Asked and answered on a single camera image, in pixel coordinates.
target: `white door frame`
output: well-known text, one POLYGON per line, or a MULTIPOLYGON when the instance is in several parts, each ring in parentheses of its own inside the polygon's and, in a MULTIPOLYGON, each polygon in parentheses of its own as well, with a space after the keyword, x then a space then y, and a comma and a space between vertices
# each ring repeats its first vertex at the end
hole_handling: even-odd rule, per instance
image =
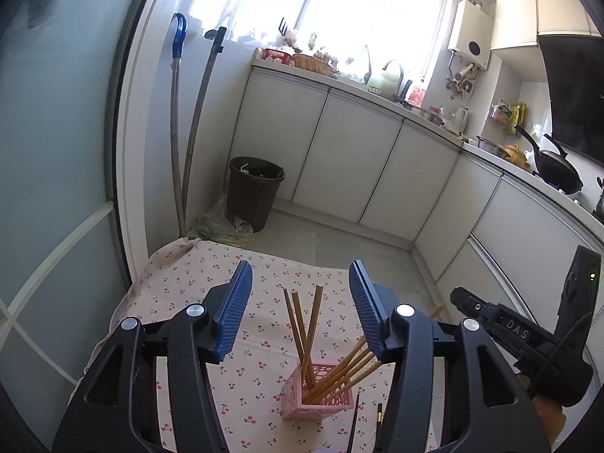
POLYGON ((117 212, 132 280, 149 259, 144 158, 149 102, 159 55, 180 0, 147 0, 135 28, 119 95, 116 134, 117 212))

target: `cherry pattern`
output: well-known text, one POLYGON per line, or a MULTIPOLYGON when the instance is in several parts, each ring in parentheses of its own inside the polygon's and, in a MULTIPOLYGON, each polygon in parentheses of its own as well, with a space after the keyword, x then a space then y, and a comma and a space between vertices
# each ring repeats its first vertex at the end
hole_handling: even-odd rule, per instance
MULTIPOLYGON (((352 410, 322 422, 281 418, 283 384, 298 361, 283 288, 298 290, 308 324, 313 287, 323 285, 313 359, 338 362, 362 334, 348 290, 347 271, 306 266, 213 242, 176 240, 152 255, 116 308, 111 331, 126 316, 137 316, 146 324, 169 319, 189 304, 202 302, 210 288, 231 278, 240 260, 247 260, 254 269, 253 291, 233 352, 223 363, 208 365, 216 410, 230 451, 311 453, 328 448, 344 452, 352 410)), ((158 358, 160 434, 162 446, 176 451, 165 361, 158 358)), ((354 453, 373 450, 377 404, 387 401, 392 372, 393 366, 385 365, 354 389, 353 395, 361 392, 354 453)), ((435 448, 430 430, 427 451, 435 448)))

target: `water heater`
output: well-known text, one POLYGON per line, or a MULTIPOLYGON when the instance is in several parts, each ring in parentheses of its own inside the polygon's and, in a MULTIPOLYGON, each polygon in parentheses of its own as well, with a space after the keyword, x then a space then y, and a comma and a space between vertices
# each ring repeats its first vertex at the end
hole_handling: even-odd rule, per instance
POLYGON ((449 49, 485 70, 492 33, 493 19, 481 10, 481 6, 463 0, 457 5, 449 49))

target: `dish soap bottle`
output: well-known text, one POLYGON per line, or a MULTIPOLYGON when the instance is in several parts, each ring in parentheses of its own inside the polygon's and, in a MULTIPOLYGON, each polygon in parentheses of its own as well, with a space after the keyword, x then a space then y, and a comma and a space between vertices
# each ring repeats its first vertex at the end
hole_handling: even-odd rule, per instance
POLYGON ((407 102, 409 102, 411 105, 422 107, 422 102, 424 102, 424 97, 426 96, 426 86, 424 84, 425 78, 426 77, 422 75, 419 85, 414 85, 411 89, 411 93, 407 99, 407 102))

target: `black robotic device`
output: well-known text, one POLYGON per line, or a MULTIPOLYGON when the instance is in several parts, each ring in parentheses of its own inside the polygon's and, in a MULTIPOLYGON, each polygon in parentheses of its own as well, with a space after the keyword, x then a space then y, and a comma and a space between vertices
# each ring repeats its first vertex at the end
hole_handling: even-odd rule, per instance
MULTIPOLYGON (((550 445, 530 401, 536 394, 576 404, 593 370, 583 358, 599 284, 600 255, 577 248, 564 284, 554 334, 503 306, 457 288, 451 301, 468 316, 459 325, 430 320, 374 283, 361 261, 350 266, 350 291, 370 350, 395 363, 374 452, 424 453, 430 424, 434 357, 443 356, 448 453, 546 453, 550 445), (518 360, 531 379, 524 391, 495 345, 518 360)), ((180 453, 228 453, 206 363, 230 352, 251 290, 251 267, 241 262, 231 283, 171 320, 142 325, 128 318, 111 335, 82 380, 55 437, 60 453, 166 452, 155 403, 155 359, 168 357, 174 437, 180 453)), ((600 407, 602 394, 592 405, 600 407)), ((577 427, 594 428, 587 412, 577 427)), ((576 449, 571 434, 560 451, 576 449)))

